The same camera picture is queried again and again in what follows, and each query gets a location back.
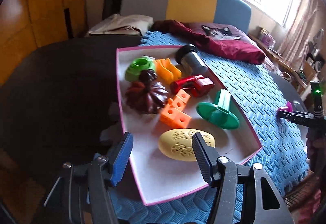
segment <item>silver bolt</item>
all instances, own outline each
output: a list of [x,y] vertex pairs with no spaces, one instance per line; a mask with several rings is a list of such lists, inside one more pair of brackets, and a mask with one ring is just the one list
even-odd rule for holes
[[257,170],[261,170],[263,168],[263,165],[261,165],[260,163],[256,162],[254,164],[254,167],[257,169]]
[[100,156],[100,157],[97,157],[97,160],[99,161],[99,162],[106,162],[106,160],[107,160],[108,158],[107,157],[105,157],[105,156]]
[[71,167],[71,163],[70,162],[65,162],[63,165],[62,165],[62,168],[64,169],[69,169]]
[[218,158],[220,160],[220,162],[222,163],[227,163],[229,161],[229,159],[227,157],[221,156]]

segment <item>textured blue mat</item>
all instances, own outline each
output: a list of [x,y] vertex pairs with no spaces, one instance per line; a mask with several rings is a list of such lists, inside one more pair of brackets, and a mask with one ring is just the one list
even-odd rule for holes
[[[148,32],[141,42],[142,46],[188,43],[161,32]],[[255,162],[263,164],[281,195],[285,195],[304,178],[308,165],[300,130],[295,124],[275,118],[276,109],[286,102],[281,91],[263,66],[231,61],[203,52],[200,56],[242,107],[263,145],[263,149],[247,165]],[[238,185],[234,222],[241,217],[242,191],[242,185]],[[215,192],[215,189],[205,188],[181,199],[149,207],[121,197],[115,191],[111,192],[111,198],[118,218],[132,224],[206,223]]]

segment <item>white tray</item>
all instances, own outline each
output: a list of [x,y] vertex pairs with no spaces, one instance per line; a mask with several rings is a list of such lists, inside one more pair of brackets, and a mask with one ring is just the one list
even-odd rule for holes
[[[208,184],[204,182],[197,162],[173,160],[162,154],[157,142],[159,136],[171,130],[169,126],[159,121],[158,115],[138,115],[125,104],[125,92],[130,82],[124,79],[124,73],[130,63],[138,57],[150,56],[156,59],[170,58],[173,65],[175,53],[180,46],[140,46],[117,49],[117,86],[120,107],[120,117],[123,132],[131,132],[134,136],[134,146],[130,154],[130,164],[136,184],[144,205],[155,205],[168,202],[199,191]],[[196,112],[199,102],[213,102],[216,92],[225,89],[217,76],[208,71],[215,87],[201,98],[191,97],[184,112],[192,117],[188,128],[199,129],[214,136],[216,149],[220,155],[225,155],[237,164],[244,164],[261,148],[261,143],[246,115],[232,98],[231,112],[240,121],[240,127],[235,130],[223,130],[203,120]],[[167,84],[158,78],[170,91]]]

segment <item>green spool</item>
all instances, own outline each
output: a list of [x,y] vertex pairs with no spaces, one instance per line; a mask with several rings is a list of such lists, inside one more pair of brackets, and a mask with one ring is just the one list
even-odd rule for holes
[[149,57],[136,58],[127,68],[124,78],[126,81],[137,81],[142,70],[152,69],[155,71],[155,63]]
[[239,127],[239,119],[229,111],[231,94],[222,89],[216,93],[214,103],[201,102],[196,111],[201,118],[222,129],[236,129]]

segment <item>pink curtain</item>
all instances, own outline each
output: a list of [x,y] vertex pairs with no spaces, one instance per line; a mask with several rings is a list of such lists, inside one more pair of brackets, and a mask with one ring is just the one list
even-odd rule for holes
[[277,50],[295,71],[299,71],[307,55],[307,43],[316,20],[317,7],[318,0],[299,0],[293,23]]

